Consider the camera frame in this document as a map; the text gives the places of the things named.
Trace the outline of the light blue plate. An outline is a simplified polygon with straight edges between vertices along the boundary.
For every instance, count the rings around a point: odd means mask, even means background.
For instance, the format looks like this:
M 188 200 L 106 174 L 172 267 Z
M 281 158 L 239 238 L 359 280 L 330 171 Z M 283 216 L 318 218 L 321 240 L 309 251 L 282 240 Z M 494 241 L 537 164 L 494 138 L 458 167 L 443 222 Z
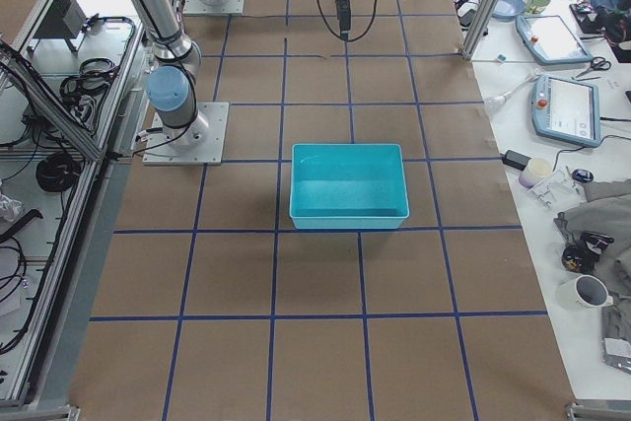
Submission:
M 492 17 L 499 21 L 511 21 L 522 14 L 526 8 L 524 0 L 498 0 Z

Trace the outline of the teal plastic bin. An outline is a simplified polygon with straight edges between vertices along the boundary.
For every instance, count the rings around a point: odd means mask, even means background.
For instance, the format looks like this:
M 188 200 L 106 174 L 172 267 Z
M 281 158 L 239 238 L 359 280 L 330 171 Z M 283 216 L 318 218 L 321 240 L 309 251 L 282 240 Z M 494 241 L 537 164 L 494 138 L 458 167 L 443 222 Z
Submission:
M 296 144 L 289 215 L 300 230 L 396 229 L 410 214 L 397 144 Z

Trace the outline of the upper teach pendant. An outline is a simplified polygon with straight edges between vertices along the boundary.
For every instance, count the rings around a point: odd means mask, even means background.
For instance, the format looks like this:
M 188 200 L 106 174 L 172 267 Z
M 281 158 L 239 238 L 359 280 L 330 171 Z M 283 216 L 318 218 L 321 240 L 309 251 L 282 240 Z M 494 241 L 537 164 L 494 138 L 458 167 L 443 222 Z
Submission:
M 580 64 L 593 59 L 560 16 L 519 15 L 515 26 L 526 49 L 540 64 Z

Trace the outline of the teach pendant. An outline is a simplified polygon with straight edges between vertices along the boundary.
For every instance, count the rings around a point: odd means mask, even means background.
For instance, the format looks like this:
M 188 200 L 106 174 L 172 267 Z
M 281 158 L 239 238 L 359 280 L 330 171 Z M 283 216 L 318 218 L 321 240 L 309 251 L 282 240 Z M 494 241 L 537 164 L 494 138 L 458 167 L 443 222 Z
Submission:
M 588 148 L 599 146 L 599 90 L 596 85 L 544 74 L 534 83 L 530 107 L 538 136 Z
M 560 16 L 519 15 L 515 26 L 526 49 L 540 64 L 580 64 L 593 59 Z

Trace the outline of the black power adapter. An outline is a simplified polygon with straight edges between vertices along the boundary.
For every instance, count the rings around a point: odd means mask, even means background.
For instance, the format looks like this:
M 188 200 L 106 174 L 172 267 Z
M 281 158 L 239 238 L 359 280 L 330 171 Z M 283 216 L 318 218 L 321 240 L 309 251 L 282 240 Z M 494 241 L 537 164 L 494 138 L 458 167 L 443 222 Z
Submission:
M 526 168 L 530 160 L 531 157 L 513 150 L 507 150 L 501 155 L 501 161 L 505 166 L 508 166 L 520 172 Z

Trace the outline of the lower teach pendant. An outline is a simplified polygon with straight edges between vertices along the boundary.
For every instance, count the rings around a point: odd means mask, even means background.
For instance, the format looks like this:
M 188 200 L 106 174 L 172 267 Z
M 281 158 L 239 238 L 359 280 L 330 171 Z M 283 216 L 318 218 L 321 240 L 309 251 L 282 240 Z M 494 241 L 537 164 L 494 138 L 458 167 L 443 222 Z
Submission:
M 544 74 L 534 83 L 530 107 L 538 136 L 588 148 L 599 146 L 599 90 L 596 85 Z

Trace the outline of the black scissors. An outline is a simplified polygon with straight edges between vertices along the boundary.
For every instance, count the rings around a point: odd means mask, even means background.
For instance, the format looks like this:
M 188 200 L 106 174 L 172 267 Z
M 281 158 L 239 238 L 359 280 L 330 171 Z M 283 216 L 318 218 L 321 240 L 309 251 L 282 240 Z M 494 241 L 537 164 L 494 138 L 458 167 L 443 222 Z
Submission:
M 607 71 L 611 68 L 611 62 L 602 56 L 595 56 L 586 69 L 572 77 L 573 80 L 580 80 L 589 73 L 595 71 Z

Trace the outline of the grey cloth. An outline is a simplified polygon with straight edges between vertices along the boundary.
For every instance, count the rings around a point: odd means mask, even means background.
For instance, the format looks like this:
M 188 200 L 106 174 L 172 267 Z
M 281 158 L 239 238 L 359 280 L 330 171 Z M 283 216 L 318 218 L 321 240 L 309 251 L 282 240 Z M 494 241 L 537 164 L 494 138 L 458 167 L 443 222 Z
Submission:
M 562 264 L 593 275 L 609 292 L 629 301 L 630 181 L 593 181 L 583 189 L 586 201 L 554 219 L 566 241 Z

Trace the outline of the white mug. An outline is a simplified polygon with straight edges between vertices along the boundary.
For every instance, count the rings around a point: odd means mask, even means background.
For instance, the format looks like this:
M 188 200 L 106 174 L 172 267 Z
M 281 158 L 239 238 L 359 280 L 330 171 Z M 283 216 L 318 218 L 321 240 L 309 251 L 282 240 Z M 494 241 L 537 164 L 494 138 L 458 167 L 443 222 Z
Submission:
M 613 305 L 613 297 L 602 281 L 592 275 L 580 275 L 556 290 L 559 305 L 568 311 L 599 309 Z

